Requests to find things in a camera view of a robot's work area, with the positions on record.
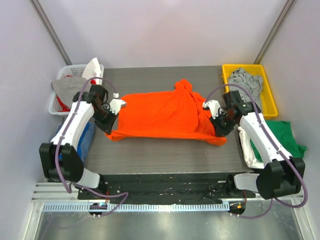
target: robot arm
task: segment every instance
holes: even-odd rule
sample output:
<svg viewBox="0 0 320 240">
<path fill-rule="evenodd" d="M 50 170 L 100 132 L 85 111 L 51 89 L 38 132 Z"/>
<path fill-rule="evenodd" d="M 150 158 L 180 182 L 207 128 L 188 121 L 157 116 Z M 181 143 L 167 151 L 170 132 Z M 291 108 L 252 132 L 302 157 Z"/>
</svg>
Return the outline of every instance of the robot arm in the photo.
<svg viewBox="0 0 320 240">
<path fill-rule="evenodd" d="M 92 85 L 89 92 L 82 94 L 81 102 L 76 111 L 78 98 L 79 92 L 73 98 L 73 104 L 66 121 L 51 143 L 42 143 L 39 148 L 43 172 L 46 178 L 60 181 L 55 165 L 55 152 L 58 142 L 65 132 L 60 144 L 59 155 L 61 158 L 59 161 L 60 170 L 65 180 L 104 193 L 105 181 L 102 176 L 84 167 L 76 149 L 81 134 L 91 117 L 94 118 L 94 123 L 98 128 L 110 134 L 119 111 L 126 105 L 126 102 L 115 98 L 111 100 L 110 104 L 104 102 L 105 98 L 108 100 L 108 91 L 101 85 Z"/>
<path fill-rule="evenodd" d="M 226 136 L 232 132 L 235 125 L 240 125 L 249 135 L 259 151 L 264 169 L 260 174 L 240 173 L 233 177 L 233 187 L 239 190 L 250 190 L 259 193 L 264 199 L 296 194 L 301 189 L 301 183 L 293 173 L 284 158 L 279 154 L 281 151 L 295 166 L 301 177 L 304 175 L 305 163 L 301 158 L 293 158 L 292 155 L 279 143 L 277 138 L 267 126 L 261 110 L 258 114 L 261 123 L 258 122 L 252 102 L 244 102 L 238 91 L 230 91 L 223 95 L 225 108 L 222 110 L 216 100 L 203 104 L 203 108 L 210 110 L 210 121 L 214 126 L 218 137 Z M 270 138 L 276 143 L 278 150 L 265 134 L 262 125 Z"/>
</svg>

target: white wall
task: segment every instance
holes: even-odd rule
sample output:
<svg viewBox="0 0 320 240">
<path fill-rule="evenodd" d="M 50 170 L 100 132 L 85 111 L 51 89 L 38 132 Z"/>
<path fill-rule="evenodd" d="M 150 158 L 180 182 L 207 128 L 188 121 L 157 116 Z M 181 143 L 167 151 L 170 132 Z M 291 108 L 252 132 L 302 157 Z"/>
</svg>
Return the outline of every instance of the white wall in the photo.
<svg viewBox="0 0 320 240">
<path fill-rule="evenodd" d="M 41 0 L 74 64 L 253 63 L 285 0 Z"/>
<path fill-rule="evenodd" d="M 262 61 L 280 117 L 292 122 L 297 141 L 308 147 L 304 179 L 316 229 L 320 229 L 319 12 L 319 0 L 298 0 Z"/>
<path fill-rule="evenodd" d="M 48 103 L 64 62 L 28 0 L 2 2 L 0 22 L 0 239 L 20 240 L 43 178 L 39 146 L 60 121 Z"/>
</svg>

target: yellow plastic tray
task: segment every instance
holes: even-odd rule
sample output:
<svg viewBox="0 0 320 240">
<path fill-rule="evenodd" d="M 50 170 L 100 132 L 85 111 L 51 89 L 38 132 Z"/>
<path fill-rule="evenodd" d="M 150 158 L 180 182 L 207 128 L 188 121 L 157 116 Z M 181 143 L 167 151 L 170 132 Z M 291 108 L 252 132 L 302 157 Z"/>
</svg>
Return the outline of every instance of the yellow plastic tray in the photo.
<svg viewBox="0 0 320 240">
<path fill-rule="evenodd" d="M 263 90 L 261 92 L 263 116 L 266 120 L 278 116 L 278 111 L 274 98 L 272 97 L 264 67 L 258 64 L 224 64 L 222 65 L 222 78 L 225 84 L 228 83 L 228 78 L 232 72 L 238 68 L 243 68 L 248 73 L 252 75 L 260 75 L 263 78 Z M 225 87 L 225 92 L 229 92 L 229 87 Z"/>
</svg>

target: white plastic basket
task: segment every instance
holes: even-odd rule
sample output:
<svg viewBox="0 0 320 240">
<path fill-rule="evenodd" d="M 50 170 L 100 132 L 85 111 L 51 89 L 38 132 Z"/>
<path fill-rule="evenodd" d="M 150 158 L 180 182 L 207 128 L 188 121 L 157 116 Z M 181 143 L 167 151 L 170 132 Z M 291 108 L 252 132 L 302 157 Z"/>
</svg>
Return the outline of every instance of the white plastic basket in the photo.
<svg viewBox="0 0 320 240">
<path fill-rule="evenodd" d="M 63 79 L 67 75 L 81 77 L 82 73 L 84 72 L 84 70 L 86 68 L 86 66 L 87 66 L 87 64 L 75 64 L 75 65 L 65 66 L 59 72 L 59 75 L 58 75 L 57 79 Z M 104 75 L 104 69 L 105 68 L 101 64 L 100 64 L 100 68 L 101 68 L 100 77 L 102 77 Z M 101 85 L 102 80 L 101 79 L 96 79 L 95 82 L 96 82 L 96 84 Z M 53 93 L 51 95 L 51 100 L 50 100 L 48 111 L 52 115 L 68 115 L 69 114 L 68 111 L 61 111 L 61 110 L 62 110 L 62 107 L 60 106 L 60 104 L 59 104 L 59 102 L 57 100 L 57 94 L 55 93 L 55 91 L 53 91 Z"/>
</svg>

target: orange cloth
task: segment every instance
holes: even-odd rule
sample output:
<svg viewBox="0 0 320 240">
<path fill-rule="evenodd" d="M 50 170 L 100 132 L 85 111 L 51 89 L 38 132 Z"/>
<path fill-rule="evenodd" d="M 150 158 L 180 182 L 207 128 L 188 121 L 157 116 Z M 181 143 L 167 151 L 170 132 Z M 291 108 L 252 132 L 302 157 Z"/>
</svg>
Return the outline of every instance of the orange cloth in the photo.
<svg viewBox="0 0 320 240">
<path fill-rule="evenodd" d="M 131 137 L 196 139 L 221 146 L 225 137 L 216 137 L 210 111 L 203 109 L 205 99 L 192 92 L 192 85 L 182 79 L 174 91 L 125 95 L 118 130 L 107 135 L 113 141 Z"/>
</svg>

